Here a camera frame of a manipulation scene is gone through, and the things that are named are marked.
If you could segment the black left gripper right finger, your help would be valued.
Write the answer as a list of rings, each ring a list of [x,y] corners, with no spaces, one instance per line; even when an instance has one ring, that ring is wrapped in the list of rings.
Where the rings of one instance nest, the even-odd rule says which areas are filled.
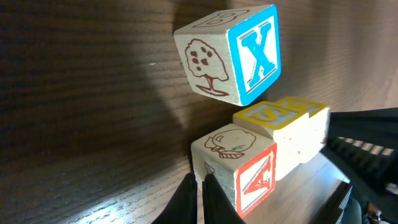
[[[205,224],[246,224],[213,174],[205,176],[202,196]]]

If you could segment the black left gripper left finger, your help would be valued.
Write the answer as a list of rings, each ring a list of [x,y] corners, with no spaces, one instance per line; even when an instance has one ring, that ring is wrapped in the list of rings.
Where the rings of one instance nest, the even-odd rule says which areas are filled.
[[[197,190],[195,175],[188,173],[152,224],[197,224]]]

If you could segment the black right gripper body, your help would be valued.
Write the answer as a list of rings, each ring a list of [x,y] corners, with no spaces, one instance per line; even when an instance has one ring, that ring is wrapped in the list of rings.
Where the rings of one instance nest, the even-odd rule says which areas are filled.
[[[320,152],[397,223],[397,108],[332,113]]]

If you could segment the red A wooden block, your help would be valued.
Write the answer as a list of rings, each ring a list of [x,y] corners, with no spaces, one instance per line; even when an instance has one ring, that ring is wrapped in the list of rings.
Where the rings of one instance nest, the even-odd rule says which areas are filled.
[[[214,174],[227,198],[244,218],[274,189],[277,143],[233,123],[191,144],[197,182]]]

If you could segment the engraved number wooden block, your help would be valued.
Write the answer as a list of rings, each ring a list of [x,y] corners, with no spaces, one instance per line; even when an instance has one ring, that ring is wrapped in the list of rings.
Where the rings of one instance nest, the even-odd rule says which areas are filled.
[[[262,101],[233,115],[233,123],[277,143],[275,179],[283,179],[299,164],[302,129],[309,122],[305,110]]]

